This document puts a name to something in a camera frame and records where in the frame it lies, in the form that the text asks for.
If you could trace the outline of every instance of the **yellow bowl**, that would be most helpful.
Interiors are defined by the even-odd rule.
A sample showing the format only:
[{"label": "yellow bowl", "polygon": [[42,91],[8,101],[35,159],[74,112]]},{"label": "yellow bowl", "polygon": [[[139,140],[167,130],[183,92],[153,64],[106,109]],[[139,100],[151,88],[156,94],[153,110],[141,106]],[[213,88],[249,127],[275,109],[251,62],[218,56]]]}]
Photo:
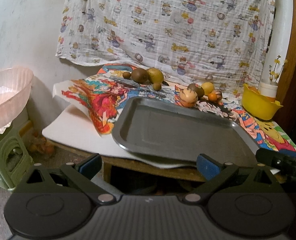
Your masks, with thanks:
[{"label": "yellow bowl", "polygon": [[244,84],[241,104],[251,115],[265,121],[272,119],[277,110],[283,107],[279,101],[271,102],[267,97],[250,90],[247,84]]}]

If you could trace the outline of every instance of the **pink plastic basket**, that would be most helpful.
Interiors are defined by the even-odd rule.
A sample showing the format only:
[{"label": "pink plastic basket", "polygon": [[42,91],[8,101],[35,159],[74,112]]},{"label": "pink plastic basket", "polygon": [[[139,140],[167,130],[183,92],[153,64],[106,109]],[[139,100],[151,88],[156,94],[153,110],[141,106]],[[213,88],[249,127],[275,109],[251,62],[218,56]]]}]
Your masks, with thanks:
[{"label": "pink plastic basket", "polygon": [[0,128],[22,112],[30,96],[32,78],[33,72],[29,68],[0,71]]}]

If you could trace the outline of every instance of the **metal bolt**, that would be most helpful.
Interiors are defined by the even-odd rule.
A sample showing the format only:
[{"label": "metal bolt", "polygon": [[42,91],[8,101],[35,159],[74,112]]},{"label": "metal bolt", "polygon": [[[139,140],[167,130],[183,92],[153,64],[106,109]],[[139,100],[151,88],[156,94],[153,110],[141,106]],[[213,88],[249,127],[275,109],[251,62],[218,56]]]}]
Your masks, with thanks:
[{"label": "metal bolt", "polygon": [[98,200],[103,203],[113,201],[113,199],[114,199],[114,197],[111,194],[101,194],[98,196]]},{"label": "metal bolt", "polygon": [[201,199],[201,197],[196,193],[191,193],[185,196],[185,200],[189,202],[198,202]]}]

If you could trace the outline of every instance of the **white wall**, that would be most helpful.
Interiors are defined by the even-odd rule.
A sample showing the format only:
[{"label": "white wall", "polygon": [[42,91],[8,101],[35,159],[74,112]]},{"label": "white wall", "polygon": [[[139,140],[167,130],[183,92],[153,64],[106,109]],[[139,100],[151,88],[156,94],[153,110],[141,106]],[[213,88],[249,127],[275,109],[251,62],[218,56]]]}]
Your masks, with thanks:
[{"label": "white wall", "polygon": [[273,35],[266,56],[262,78],[269,77],[269,65],[275,66],[274,60],[278,55],[281,56],[281,65],[276,68],[276,71],[280,71],[288,50],[293,22],[293,0],[276,0],[276,8]]},{"label": "white wall", "polygon": [[55,57],[65,0],[0,0],[0,68],[27,66],[35,74],[27,110],[35,127],[49,125],[67,106],[52,98],[54,83],[95,74],[98,68]]}]

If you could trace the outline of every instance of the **colorful printed cloth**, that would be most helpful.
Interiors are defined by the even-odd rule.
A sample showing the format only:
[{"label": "colorful printed cloth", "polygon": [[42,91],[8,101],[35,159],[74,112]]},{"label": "colorful printed cloth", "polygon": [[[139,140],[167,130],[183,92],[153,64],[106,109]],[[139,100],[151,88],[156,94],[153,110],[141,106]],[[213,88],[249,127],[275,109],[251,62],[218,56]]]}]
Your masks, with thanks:
[{"label": "colorful printed cloth", "polygon": [[157,67],[172,82],[257,87],[275,0],[66,0],[57,57]]},{"label": "colorful printed cloth", "polygon": [[[74,104],[93,122],[99,134],[111,133],[126,101],[135,96],[156,98],[181,105],[180,86],[163,86],[154,91],[150,84],[138,84],[122,77],[124,71],[132,71],[131,65],[107,64],[100,71],[86,79],[64,81],[54,85],[54,95]],[[248,114],[236,102],[198,101],[196,108],[205,113],[228,118],[242,126],[263,148],[296,151],[296,145],[273,121],[263,122]]]}]

